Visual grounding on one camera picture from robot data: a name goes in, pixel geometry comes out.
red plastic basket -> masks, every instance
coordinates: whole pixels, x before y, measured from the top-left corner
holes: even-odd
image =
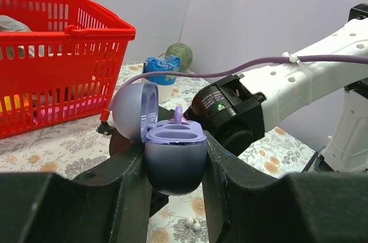
[[[106,111],[136,30],[91,0],[0,0],[0,138]]]

white earbud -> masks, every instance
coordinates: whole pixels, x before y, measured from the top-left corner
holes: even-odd
[[[193,218],[193,217],[187,217],[186,221],[185,221],[185,224],[186,224],[187,227],[193,227],[193,229],[195,231],[198,231],[201,228],[201,225],[198,222],[198,220]]]

green melon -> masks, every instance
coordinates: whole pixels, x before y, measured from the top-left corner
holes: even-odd
[[[167,48],[165,57],[174,55],[180,58],[180,72],[186,72],[193,62],[193,53],[188,45],[176,43]]]

white robotic arm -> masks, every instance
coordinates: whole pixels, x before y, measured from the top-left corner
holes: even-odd
[[[327,38],[295,53],[307,55],[368,55],[368,18],[353,19]],[[344,86],[368,78],[368,65],[315,62],[272,64],[240,74],[247,90],[261,92],[264,129],[269,131],[298,109]],[[346,91],[344,109],[328,146],[323,150],[335,171],[368,168],[368,99]]]

flower pattern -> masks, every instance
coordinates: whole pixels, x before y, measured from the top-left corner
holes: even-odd
[[[124,64],[115,91],[131,77],[142,72],[142,64]],[[199,78],[178,78],[172,97],[161,106],[186,110],[195,94],[208,85]],[[99,116],[32,131],[0,140],[0,172],[56,172],[68,179],[103,162],[109,157],[110,139],[96,132]],[[266,133],[239,159],[256,169],[280,178],[300,172],[315,152],[280,128]],[[185,225],[186,217],[196,217],[199,231]],[[205,202],[202,186],[184,196],[171,196],[169,204],[148,223],[147,243],[208,243]]]

